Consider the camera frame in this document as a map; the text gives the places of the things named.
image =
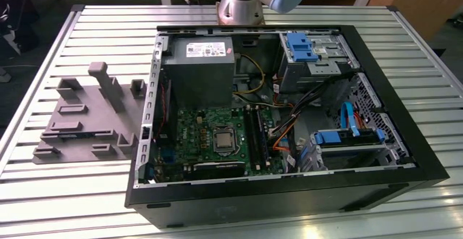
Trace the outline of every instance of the slotted aluminum surface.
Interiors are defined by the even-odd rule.
[[[357,26],[451,178],[370,211],[159,231],[124,208],[130,161],[35,165],[32,152],[56,106],[60,77],[75,76],[83,85],[95,85],[87,65],[106,61],[120,84],[148,79],[156,26],[215,24],[215,7],[90,6],[68,17],[0,143],[0,237],[462,236],[462,85],[402,15],[383,7],[310,7],[285,15],[266,9],[265,16],[267,24]]]

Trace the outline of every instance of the wire bundle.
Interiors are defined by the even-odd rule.
[[[339,80],[343,79],[349,79],[351,78],[354,75],[357,74],[355,71],[351,71],[349,73],[337,75],[330,77],[329,79],[326,79],[321,84],[318,84],[315,86],[315,88],[313,90],[310,90],[303,97],[301,98],[299,102],[294,105],[293,110],[290,112],[290,118],[283,122],[283,124],[281,124],[274,130],[273,133],[277,133],[278,131],[281,131],[283,128],[286,128],[286,130],[283,131],[282,135],[279,136],[277,142],[274,143],[274,150],[283,150],[283,151],[289,151],[293,158],[298,161],[298,156],[297,156],[297,150],[295,150],[295,139],[294,139],[294,126],[297,123],[297,119],[302,113],[303,108],[313,102],[315,101],[322,94],[325,93],[325,91],[329,89],[330,85],[333,83],[335,83]],[[278,144],[281,143],[283,137],[287,135],[289,137],[289,148],[286,147],[279,147]]]

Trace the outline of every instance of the blue drive bracket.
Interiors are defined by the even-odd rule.
[[[353,130],[354,136],[359,136],[359,130],[357,128],[355,118],[354,118],[354,106],[351,102],[345,102],[341,107],[341,128],[347,128],[346,113],[349,119],[349,127]]]
[[[319,56],[313,50],[313,41],[310,41],[305,33],[289,33],[287,39],[295,62],[317,62],[319,60]]]
[[[338,131],[326,131],[315,134],[317,144],[325,143],[341,143],[341,137]]]

